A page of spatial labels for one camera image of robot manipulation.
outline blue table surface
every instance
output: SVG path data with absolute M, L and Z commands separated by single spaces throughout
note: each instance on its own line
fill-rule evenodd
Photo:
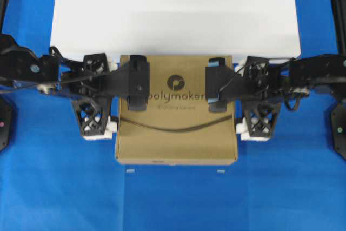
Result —
M 330 0 L 296 5 L 301 56 L 337 53 Z M 46 54 L 53 10 L 54 0 L 9 0 L 3 32 Z M 5 97 L 16 120 L 0 153 L 1 231 L 346 230 L 346 161 L 332 149 L 330 96 L 283 108 L 274 138 L 238 141 L 229 167 L 123 166 L 115 138 L 80 137 L 68 100 L 30 90 Z

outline white plastic part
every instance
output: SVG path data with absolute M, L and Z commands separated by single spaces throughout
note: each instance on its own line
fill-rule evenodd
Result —
M 255 124 L 255 123 L 258 122 L 258 119 L 257 118 L 252 118 L 251 121 L 252 121 L 253 124 Z M 263 130 L 263 132 L 267 133 L 268 129 L 265 128 Z M 236 125 L 236 133 L 240 134 L 240 139 L 242 141 L 265 142 L 265 141 L 269 140 L 269 138 L 265 138 L 265 137 L 251 137 L 250 134 L 249 134 L 249 130 L 248 130 L 248 126 L 247 126 L 245 118 L 243 118 L 243 122 L 242 123 L 239 123 L 239 124 Z
M 246 62 L 247 62 L 247 59 L 242 59 L 242 60 L 238 63 L 238 65 L 234 67 L 234 71 L 235 71 L 235 72 L 238 72 L 242 67 L 245 66 Z M 243 76 L 244 70 L 241 70 L 239 73 Z
M 55 89 L 55 85 L 54 84 L 39 84 L 37 85 L 36 88 L 38 91 L 48 95 L 51 89 Z
M 108 117 L 106 130 L 104 132 L 104 135 L 93 135 L 93 136 L 84 136 L 83 138 L 88 141 L 95 141 L 95 140 L 102 140 L 102 139 L 112 139 L 113 133 L 116 133 L 118 128 L 117 122 L 113 122 L 110 120 L 110 116 Z
M 108 62 L 108 68 L 110 71 L 114 71 L 118 69 L 118 64 L 116 62 Z

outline robotic arm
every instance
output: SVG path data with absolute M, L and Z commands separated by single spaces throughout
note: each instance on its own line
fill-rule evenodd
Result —
M 209 111 L 223 112 L 227 102 L 240 100 L 244 119 L 243 124 L 237 125 L 237 132 L 242 132 L 242 139 L 267 141 L 273 136 L 282 103 L 295 111 L 311 90 L 331 94 L 339 103 L 337 111 L 331 114 L 332 126 L 336 128 L 334 147 L 346 159 L 342 134 L 342 124 L 346 122 L 341 121 L 346 118 L 346 57 L 321 55 L 270 63 L 278 59 L 281 58 L 249 56 L 237 72 L 225 66 L 223 58 L 210 59 L 205 69 Z
M 61 66 L 68 71 L 60 73 Z M 70 98 L 81 135 L 105 137 L 115 96 L 127 100 L 130 110 L 146 110 L 149 63 L 145 56 L 131 55 L 129 62 L 117 68 L 105 54 L 85 55 L 83 62 L 76 62 L 64 58 L 55 47 L 49 55 L 37 58 L 10 35 L 0 34 L 0 85 L 7 87 L 0 94 L 36 88 L 43 94 Z M 3 112 L 8 104 L 2 101 Z

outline screw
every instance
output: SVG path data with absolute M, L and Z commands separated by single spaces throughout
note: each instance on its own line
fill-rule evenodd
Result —
M 30 66 L 30 70 L 33 73 L 38 73 L 39 72 L 39 66 L 37 66 L 36 64 L 33 64 L 33 65 Z

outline cardboard box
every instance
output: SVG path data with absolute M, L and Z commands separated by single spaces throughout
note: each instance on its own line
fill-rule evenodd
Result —
M 131 164 L 227 165 L 237 160 L 234 104 L 226 113 L 210 113 L 205 100 L 205 67 L 215 56 L 147 56 L 150 97 L 146 111 L 129 111 L 119 99 L 116 158 Z M 232 64 L 226 56 L 227 66 Z M 123 55 L 121 63 L 129 60 Z M 176 131 L 220 118 L 198 130 Z

